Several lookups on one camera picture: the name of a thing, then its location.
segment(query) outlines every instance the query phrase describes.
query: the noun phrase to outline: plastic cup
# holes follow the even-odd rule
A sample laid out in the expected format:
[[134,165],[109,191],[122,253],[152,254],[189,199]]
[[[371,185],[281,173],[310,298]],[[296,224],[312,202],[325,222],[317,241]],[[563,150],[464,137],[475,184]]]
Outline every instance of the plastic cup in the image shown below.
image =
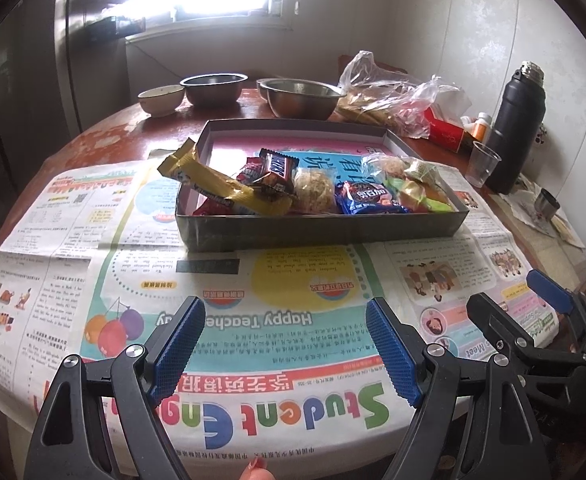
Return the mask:
[[465,179],[475,187],[482,187],[502,158],[481,142],[473,141],[473,153],[468,161]]

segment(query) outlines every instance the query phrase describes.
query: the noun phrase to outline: wooden table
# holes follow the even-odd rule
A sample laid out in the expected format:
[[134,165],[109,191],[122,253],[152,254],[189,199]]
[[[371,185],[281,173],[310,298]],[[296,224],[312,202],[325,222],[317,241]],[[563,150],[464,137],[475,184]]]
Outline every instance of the wooden table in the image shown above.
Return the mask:
[[[10,210],[0,230],[0,244],[28,211],[46,184],[59,173],[86,166],[143,160],[148,158],[151,150],[157,148],[175,149],[188,137],[197,139],[204,124],[211,119],[271,119],[274,117],[268,104],[259,97],[255,89],[243,90],[239,102],[233,107],[223,110],[195,110],[185,100],[177,113],[164,118],[150,118],[138,104],[132,105],[99,122],[45,160],[36,176],[26,186]],[[330,120],[340,121],[340,117],[333,114]],[[425,139],[404,140],[425,160],[454,166],[462,174],[466,171],[468,164],[466,155],[449,152]],[[480,190],[480,194],[500,221],[509,228],[509,219],[490,198],[489,191],[483,188]],[[538,259],[527,246],[526,241],[516,235],[515,242],[531,265],[540,268]],[[4,451],[0,453],[1,462],[10,461],[6,425],[6,418],[0,412],[0,450]],[[369,466],[365,476],[370,476],[370,478],[381,476],[381,472],[388,465],[386,462],[380,461]],[[379,469],[378,474],[372,474],[375,468]],[[360,478],[360,473],[361,471],[355,471],[351,474],[340,475],[340,479]]]

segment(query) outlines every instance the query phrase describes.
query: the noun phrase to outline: hand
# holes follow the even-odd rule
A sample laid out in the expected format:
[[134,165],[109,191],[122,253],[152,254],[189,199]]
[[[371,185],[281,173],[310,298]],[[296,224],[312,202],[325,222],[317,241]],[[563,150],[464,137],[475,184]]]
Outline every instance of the hand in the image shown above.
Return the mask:
[[275,477],[266,471],[266,460],[256,456],[240,476],[240,480],[275,480]]

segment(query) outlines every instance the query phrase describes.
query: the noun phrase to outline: windowsill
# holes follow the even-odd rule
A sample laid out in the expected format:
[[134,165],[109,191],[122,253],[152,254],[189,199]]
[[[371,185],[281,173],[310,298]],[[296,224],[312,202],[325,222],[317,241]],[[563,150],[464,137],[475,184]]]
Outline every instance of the windowsill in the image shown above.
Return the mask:
[[255,28],[282,28],[290,29],[290,20],[284,16],[215,16],[213,18],[197,18],[183,22],[167,23],[158,25],[149,30],[127,36],[126,41],[136,43],[137,41],[150,40],[160,36],[179,34],[186,30],[198,30],[204,28],[228,28],[228,27],[255,27]]

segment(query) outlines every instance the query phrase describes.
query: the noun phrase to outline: black thermos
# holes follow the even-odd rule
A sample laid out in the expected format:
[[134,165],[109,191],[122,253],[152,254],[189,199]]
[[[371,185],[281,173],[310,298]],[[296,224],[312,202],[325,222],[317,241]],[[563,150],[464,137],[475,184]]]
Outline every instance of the black thermos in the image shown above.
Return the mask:
[[543,84],[542,69],[525,61],[504,89],[502,106],[486,141],[486,146],[502,158],[486,181],[497,193],[510,193],[524,167],[546,113]]

